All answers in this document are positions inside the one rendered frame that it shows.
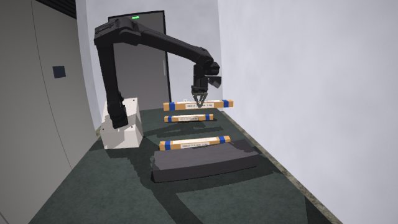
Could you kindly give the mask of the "white welding electrode pack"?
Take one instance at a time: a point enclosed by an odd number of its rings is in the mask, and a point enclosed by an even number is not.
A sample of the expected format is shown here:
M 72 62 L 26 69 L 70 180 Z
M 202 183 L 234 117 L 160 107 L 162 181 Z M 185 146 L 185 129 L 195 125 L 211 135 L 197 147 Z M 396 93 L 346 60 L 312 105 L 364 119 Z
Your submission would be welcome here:
M 165 122 L 171 121 L 200 121 L 213 120 L 213 114 L 196 114 L 196 115 L 182 115 L 182 116 L 165 116 Z

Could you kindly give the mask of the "orange pack with white e6013 label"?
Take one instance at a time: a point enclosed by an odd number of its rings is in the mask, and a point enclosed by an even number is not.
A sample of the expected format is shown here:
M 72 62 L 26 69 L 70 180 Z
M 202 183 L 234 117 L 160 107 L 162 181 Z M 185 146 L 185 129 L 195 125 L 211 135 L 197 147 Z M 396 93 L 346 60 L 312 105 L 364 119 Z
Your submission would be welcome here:
M 170 149 L 205 146 L 205 145 L 218 144 L 223 142 L 230 142 L 229 136 L 220 136 L 215 138 L 202 138 L 202 139 L 187 139 L 179 141 L 161 141 L 159 147 L 160 151 L 164 151 Z

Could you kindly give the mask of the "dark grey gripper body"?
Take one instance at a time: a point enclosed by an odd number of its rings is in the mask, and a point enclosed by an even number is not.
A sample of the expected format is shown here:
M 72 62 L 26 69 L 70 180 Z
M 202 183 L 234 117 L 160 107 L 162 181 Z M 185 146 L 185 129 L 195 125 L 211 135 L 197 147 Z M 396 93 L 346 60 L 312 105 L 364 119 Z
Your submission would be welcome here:
M 207 92 L 208 87 L 200 87 L 201 84 L 201 77 L 205 77 L 205 75 L 200 75 L 200 76 L 193 76 L 193 87 L 191 86 L 192 92 L 193 93 L 204 93 Z M 197 91 L 197 92 L 194 92 Z

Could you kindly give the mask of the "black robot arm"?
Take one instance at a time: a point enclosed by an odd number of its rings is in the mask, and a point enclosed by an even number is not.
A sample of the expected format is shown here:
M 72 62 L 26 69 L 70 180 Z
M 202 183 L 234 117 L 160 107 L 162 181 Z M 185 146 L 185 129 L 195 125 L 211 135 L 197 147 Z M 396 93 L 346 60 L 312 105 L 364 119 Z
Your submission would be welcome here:
M 216 88 L 221 85 L 221 77 L 212 77 L 219 74 L 220 66 L 217 62 L 214 62 L 207 49 L 190 45 L 145 27 L 128 17 L 111 20 L 95 28 L 94 43 L 98 51 L 101 73 L 107 94 L 107 110 L 114 129 L 128 125 L 126 107 L 123 105 L 124 97 L 122 98 L 121 92 L 118 90 L 113 48 L 113 44 L 122 42 L 135 46 L 138 44 L 147 45 L 187 58 L 196 63 L 196 66 L 193 66 L 194 75 L 206 75 L 201 77 L 200 87 L 208 87 L 208 83 Z

